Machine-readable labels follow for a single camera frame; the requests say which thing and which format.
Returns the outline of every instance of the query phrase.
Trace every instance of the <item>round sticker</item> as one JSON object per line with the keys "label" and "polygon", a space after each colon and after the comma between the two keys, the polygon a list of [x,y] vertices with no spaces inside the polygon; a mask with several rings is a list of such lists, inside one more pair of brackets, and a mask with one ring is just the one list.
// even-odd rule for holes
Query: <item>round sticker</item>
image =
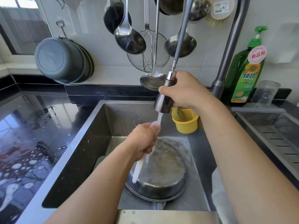
{"label": "round sticker", "polygon": [[248,55],[248,61],[252,64],[258,64],[265,59],[266,54],[267,54],[266,47],[257,46],[250,51]]}

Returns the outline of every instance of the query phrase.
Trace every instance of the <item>faucet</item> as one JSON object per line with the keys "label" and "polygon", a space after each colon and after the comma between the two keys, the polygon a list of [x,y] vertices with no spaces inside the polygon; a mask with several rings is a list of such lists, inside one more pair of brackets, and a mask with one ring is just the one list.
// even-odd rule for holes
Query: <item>faucet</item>
{"label": "faucet", "polygon": [[[219,71],[216,76],[216,79],[213,81],[212,86],[211,86],[212,93],[218,99],[221,98],[222,92],[224,90],[224,80],[225,80],[231,59],[233,57],[238,38],[241,33],[241,29],[242,29],[242,26],[243,26],[243,23],[244,23],[244,20],[245,20],[247,11],[248,11],[249,3],[250,3],[250,0],[238,0],[238,3],[237,3],[236,14],[235,14],[234,21],[233,21],[233,24],[230,29],[230,33],[229,33],[226,47],[225,47],[225,50],[224,50],[224,53],[222,56]],[[164,86],[174,86],[176,84],[175,68],[176,68],[178,58],[179,58],[179,53],[181,51],[181,45],[183,43],[184,35],[186,32],[189,13],[191,11],[192,4],[193,4],[193,0],[187,0],[186,11],[185,11],[185,15],[184,15],[184,18],[182,21],[181,33],[180,33],[180,37],[178,40],[178,46],[176,48],[176,54],[174,56],[171,70],[168,71],[168,74],[164,81]],[[170,97],[164,96],[159,93],[157,96],[157,99],[155,101],[155,104],[154,104],[154,109],[157,112],[170,113],[170,110],[172,107],[172,102],[173,102],[173,100]]]}

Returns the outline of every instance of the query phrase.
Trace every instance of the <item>white towel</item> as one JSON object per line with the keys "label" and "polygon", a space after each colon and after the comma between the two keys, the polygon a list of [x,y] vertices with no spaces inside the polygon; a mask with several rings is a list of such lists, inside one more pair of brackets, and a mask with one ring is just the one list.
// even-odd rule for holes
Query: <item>white towel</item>
{"label": "white towel", "polygon": [[223,224],[238,224],[221,182],[218,168],[212,173],[212,200]]}

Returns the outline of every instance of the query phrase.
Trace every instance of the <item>person's left hand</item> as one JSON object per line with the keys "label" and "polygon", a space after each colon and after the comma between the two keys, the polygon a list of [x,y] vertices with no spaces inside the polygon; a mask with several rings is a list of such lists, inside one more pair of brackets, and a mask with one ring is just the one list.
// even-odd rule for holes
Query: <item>person's left hand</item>
{"label": "person's left hand", "polygon": [[152,148],[158,139],[158,133],[160,132],[160,125],[157,121],[153,123],[139,124],[129,134],[124,143],[128,143],[134,153],[135,162],[140,160],[143,155],[150,154]]}

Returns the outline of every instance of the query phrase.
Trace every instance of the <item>hand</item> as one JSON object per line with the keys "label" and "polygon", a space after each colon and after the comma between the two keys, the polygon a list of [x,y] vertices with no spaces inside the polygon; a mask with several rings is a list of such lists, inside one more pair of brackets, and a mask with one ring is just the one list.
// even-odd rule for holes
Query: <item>hand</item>
{"label": "hand", "polygon": [[159,92],[173,99],[173,107],[185,107],[199,113],[201,104],[215,97],[189,72],[177,71],[174,86],[161,86]]}
{"label": "hand", "polygon": [[134,153],[135,162],[140,160],[143,155],[150,154],[152,148],[158,139],[158,133],[160,132],[160,125],[157,121],[153,123],[139,124],[129,134],[124,143],[128,143]]}

